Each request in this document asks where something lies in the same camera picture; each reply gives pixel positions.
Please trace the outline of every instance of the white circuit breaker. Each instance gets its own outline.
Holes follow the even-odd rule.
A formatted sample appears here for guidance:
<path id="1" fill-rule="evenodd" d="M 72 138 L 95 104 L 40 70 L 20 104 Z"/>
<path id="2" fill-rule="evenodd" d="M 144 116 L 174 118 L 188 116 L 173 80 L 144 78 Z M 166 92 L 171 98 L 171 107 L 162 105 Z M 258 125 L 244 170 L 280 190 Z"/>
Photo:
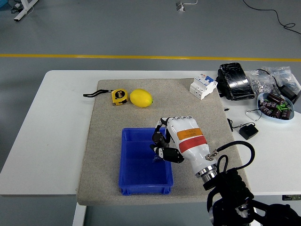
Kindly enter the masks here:
<path id="1" fill-rule="evenodd" d="M 217 86 L 217 81 L 213 80 L 209 76 L 201 74 L 194 78 L 193 83 L 190 85 L 190 93 L 195 95 L 199 99 L 203 99 L 209 93 L 212 93 Z"/>

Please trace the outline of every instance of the black pouch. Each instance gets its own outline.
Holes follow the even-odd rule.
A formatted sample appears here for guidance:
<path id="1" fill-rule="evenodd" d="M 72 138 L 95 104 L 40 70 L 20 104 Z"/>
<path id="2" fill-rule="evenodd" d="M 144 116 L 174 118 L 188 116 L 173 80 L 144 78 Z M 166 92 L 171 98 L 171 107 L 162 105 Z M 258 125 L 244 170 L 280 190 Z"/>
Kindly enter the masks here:
<path id="1" fill-rule="evenodd" d="M 216 78 L 220 96 L 228 100 L 246 100 L 255 98 L 246 74 L 239 63 L 223 64 Z"/>

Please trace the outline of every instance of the black power adapter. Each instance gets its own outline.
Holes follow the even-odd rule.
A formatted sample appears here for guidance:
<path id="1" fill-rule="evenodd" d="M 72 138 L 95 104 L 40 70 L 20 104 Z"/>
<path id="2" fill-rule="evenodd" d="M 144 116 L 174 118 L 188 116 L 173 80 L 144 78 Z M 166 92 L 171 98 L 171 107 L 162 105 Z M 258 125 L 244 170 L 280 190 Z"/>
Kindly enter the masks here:
<path id="1" fill-rule="evenodd" d="M 255 128 L 253 124 L 243 126 L 239 130 L 239 134 L 243 136 L 244 139 L 248 140 L 254 137 L 258 133 L 258 130 Z"/>
<path id="2" fill-rule="evenodd" d="M 297 97 L 297 95 L 293 91 L 291 91 L 290 88 L 288 88 L 286 85 L 283 85 L 278 88 L 280 93 L 290 101 L 293 101 Z"/>

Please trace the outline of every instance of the tape measure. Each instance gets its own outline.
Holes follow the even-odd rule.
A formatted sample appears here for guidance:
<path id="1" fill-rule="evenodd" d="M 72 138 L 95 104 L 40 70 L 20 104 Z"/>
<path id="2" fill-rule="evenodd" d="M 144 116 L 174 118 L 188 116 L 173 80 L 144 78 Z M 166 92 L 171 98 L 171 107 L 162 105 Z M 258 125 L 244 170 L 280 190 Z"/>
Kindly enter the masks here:
<path id="1" fill-rule="evenodd" d="M 113 90 L 112 91 L 112 101 L 113 101 L 113 104 L 116 106 L 125 104 L 128 101 L 127 91 L 125 89 Z"/>

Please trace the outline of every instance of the orange label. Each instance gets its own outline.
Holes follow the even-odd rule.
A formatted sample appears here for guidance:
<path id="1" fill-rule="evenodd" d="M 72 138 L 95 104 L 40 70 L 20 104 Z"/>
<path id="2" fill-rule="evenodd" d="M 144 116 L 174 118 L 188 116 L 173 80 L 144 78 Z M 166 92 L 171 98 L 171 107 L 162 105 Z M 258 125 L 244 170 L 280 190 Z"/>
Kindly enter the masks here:
<path id="1" fill-rule="evenodd" d="M 177 132 L 177 136 L 178 136 L 179 140 L 184 140 L 186 138 L 196 137 L 196 136 L 201 136 L 201 135 L 203 135 L 203 133 L 200 128 L 186 129 L 186 130 Z"/>

